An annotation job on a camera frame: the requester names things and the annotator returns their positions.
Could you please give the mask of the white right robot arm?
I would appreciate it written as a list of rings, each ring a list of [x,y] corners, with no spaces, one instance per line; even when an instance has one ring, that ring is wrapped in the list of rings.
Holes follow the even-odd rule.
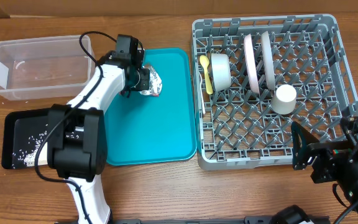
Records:
[[[333,192],[341,188],[349,202],[336,223],[350,212],[358,213],[358,110],[354,115],[343,116],[340,127],[346,137],[344,140],[321,142],[299,123],[291,125],[293,169],[311,166],[314,183],[332,183]]]

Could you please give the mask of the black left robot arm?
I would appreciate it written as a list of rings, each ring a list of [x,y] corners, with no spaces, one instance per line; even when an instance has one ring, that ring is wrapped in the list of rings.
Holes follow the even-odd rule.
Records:
[[[82,91],[66,105],[49,109],[48,134],[41,145],[48,166],[58,175],[47,180],[67,184],[77,223],[113,222],[101,183],[108,155],[104,114],[116,95],[149,89],[141,41],[123,34],[113,41],[115,50],[95,61],[94,75]]]

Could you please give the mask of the white paper cup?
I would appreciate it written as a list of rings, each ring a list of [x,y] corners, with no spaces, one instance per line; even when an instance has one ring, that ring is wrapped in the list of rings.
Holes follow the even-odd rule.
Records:
[[[271,100],[271,107],[278,114],[289,114],[295,109],[296,89],[291,85],[279,86]]]

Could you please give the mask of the yellow plastic spoon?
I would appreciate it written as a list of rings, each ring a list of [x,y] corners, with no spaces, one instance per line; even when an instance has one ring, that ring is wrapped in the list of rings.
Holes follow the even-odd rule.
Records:
[[[209,77],[208,67],[209,67],[209,59],[205,55],[200,56],[200,64],[204,71],[204,79],[205,79],[205,85],[206,85],[206,92],[209,95],[213,94],[213,87],[211,84],[211,80]]]

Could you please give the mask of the gray plate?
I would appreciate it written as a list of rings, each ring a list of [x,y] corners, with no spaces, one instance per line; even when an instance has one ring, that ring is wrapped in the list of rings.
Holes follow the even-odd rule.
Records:
[[[269,39],[269,33],[265,31],[261,35],[261,46],[262,46],[262,56],[264,61],[264,70],[266,77],[266,84],[269,90],[275,90],[275,73],[273,67],[273,56],[272,48]]]

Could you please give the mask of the pink plastic utensil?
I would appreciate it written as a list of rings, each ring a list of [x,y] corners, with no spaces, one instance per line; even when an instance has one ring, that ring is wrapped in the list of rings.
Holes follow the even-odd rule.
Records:
[[[202,113],[203,113],[203,116],[206,114],[206,110],[205,110],[205,105],[204,105],[204,98],[203,98],[203,77],[201,76],[201,73],[199,72],[198,73],[199,75],[199,79],[200,79],[200,95],[201,95],[201,109],[202,109]]]

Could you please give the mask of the foil wrapper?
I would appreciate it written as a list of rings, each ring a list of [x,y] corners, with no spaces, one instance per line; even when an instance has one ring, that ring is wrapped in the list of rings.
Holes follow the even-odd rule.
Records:
[[[158,97],[162,91],[162,79],[151,64],[147,63],[143,66],[143,68],[147,68],[150,71],[149,89],[142,90],[140,94],[144,96]]]

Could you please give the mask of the gray bowl of grains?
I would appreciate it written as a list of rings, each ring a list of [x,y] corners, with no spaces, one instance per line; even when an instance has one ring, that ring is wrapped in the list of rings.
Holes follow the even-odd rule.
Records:
[[[214,88],[222,91],[231,86],[229,57],[226,54],[211,54]]]

